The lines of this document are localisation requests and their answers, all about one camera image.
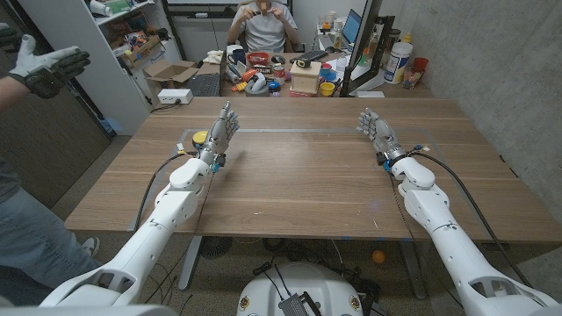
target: sneaker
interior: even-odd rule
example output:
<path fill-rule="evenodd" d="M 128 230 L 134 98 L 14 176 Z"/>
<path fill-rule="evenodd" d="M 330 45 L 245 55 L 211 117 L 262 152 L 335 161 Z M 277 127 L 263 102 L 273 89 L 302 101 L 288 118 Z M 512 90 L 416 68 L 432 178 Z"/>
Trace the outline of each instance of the sneaker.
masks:
<path fill-rule="evenodd" d="M 91 237 L 82 244 L 82 248 L 90 254 L 90 257 L 94 257 L 99 250 L 99 238 Z"/>

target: person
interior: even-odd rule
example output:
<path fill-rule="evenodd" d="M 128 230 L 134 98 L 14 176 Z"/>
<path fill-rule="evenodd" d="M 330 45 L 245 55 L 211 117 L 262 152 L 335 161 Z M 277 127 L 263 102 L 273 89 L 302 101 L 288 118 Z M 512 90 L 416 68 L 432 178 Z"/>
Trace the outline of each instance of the person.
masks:
<path fill-rule="evenodd" d="M 271 0 L 256 0 L 238 9 L 228 30 L 228 44 L 234 44 L 244 31 L 250 52 L 283 53 L 286 40 L 299 43 L 297 25 L 289 9 Z"/>
<path fill-rule="evenodd" d="M 14 33 L 0 23 L 0 45 L 16 44 Z M 0 111 L 30 93 L 54 97 L 68 79 L 90 64 L 88 53 L 78 47 L 37 56 L 33 54 L 35 45 L 31 35 L 21 37 L 16 67 L 0 79 Z M 100 266 L 92 258 L 99 239 L 90 238 L 80 245 L 61 219 L 21 187 L 18 173 L 2 157 L 0 236 L 0 266 L 20 269 L 50 288 Z"/>

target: power strip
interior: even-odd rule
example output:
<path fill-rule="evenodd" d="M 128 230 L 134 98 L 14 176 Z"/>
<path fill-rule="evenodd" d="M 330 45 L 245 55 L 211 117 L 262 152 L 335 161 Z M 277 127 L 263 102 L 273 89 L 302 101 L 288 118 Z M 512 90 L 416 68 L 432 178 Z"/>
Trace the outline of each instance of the power strip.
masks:
<path fill-rule="evenodd" d="M 158 93 L 158 99 L 161 104 L 174 104 L 177 99 L 180 100 L 180 104 L 189 104 L 193 99 L 193 93 L 191 89 L 162 89 Z"/>

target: wooden table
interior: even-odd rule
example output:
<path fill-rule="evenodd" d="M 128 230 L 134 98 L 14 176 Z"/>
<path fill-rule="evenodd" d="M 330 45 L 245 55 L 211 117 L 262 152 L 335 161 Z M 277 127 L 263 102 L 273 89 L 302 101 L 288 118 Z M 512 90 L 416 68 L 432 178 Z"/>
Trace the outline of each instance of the wooden table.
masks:
<path fill-rule="evenodd" d="M 195 98 L 189 105 L 152 114 L 68 217 L 67 227 L 125 231 L 153 172 L 174 153 L 178 141 L 190 147 L 191 136 L 209 128 L 226 101 Z M 252 97 L 231 99 L 231 104 L 241 130 L 227 150 L 227 165 L 214 175 L 198 234 L 409 238 L 389 175 L 373 166 L 375 151 L 368 138 L 353 131 L 359 112 L 370 106 L 396 130 L 404 148 L 428 145 L 429 154 L 458 173 L 501 240 L 562 241 L 561 225 L 450 100 Z M 489 240 L 450 175 L 417 159 L 435 172 L 450 197 L 451 212 L 471 238 Z M 163 181 L 184 161 L 171 163 Z M 429 237 L 405 216 L 415 237 Z M 197 220 L 198 213 L 178 232 L 192 233 Z"/>
<path fill-rule="evenodd" d="M 289 62 L 289 60 L 291 58 L 295 58 L 297 56 L 300 56 L 301 54 L 298 53 L 280 53 L 279 55 L 283 56 L 285 58 L 285 69 L 287 70 L 291 70 L 292 64 Z M 324 57 L 323 59 L 321 59 L 321 61 L 331 61 L 334 60 L 336 58 L 339 57 L 339 54 L 330 54 L 326 57 Z M 211 64 L 204 64 L 201 69 L 199 70 L 198 74 L 203 75 L 203 74 L 217 74 L 220 71 L 220 66 L 219 65 L 211 65 Z M 223 89 L 220 92 L 220 95 L 222 97 L 245 97 L 246 93 L 244 92 L 233 92 L 231 89 L 234 85 L 229 82 L 228 80 L 225 80 L 223 82 Z M 281 97 L 289 97 L 289 89 L 291 88 L 291 83 L 285 83 L 283 86 L 281 86 L 281 91 L 280 91 L 280 95 Z M 425 84 L 423 84 L 423 82 L 420 82 L 414 89 L 412 90 L 405 90 L 404 88 L 402 88 L 401 84 L 383 84 L 382 86 L 379 86 L 375 89 L 373 89 L 375 91 L 383 91 L 385 93 L 385 97 L 406 97 L 406 98 L 410 98 L 410 97 L 415 97 L 415 98 L 433 98 L 433 95 L 431 95 L 431 91 L 429 91 L 429 89 L 425 86 Z M 317 94 L 318 97 L 321 97 L 320 91 L 318 91 Z"/>

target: white robotic arm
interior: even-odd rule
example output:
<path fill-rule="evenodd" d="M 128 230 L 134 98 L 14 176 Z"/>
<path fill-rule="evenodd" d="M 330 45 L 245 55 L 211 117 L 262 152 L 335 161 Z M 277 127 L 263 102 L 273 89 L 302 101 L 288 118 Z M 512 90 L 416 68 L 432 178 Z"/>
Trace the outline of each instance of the white robotic arm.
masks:
<path fill-rule="evenodd" d="M 57 287 L 42 303 L 46 306 L 119 306 L 136 303 L 150 270 L 169 237 L 197 210 L 203 179 L 224 163 L 228 142 L 238 129 L 237 116 L 227 102 L 209 131 L 198 157 L 191 158 L 169 177 L 148 220 L 107 264 Z"/>
<path fill-rule="evenodd" d="M 357 130 L 369 135 L 379 165 L 398 186 L 408 214 L 422 225 L 449 271 L 467 315 L 531 315 L 558 306 L 553 298 L 503 275 L 490 265 L 449 211 L 450 201 L 435 175 L 400 147 L 393 130 L 371 109 Z"/>

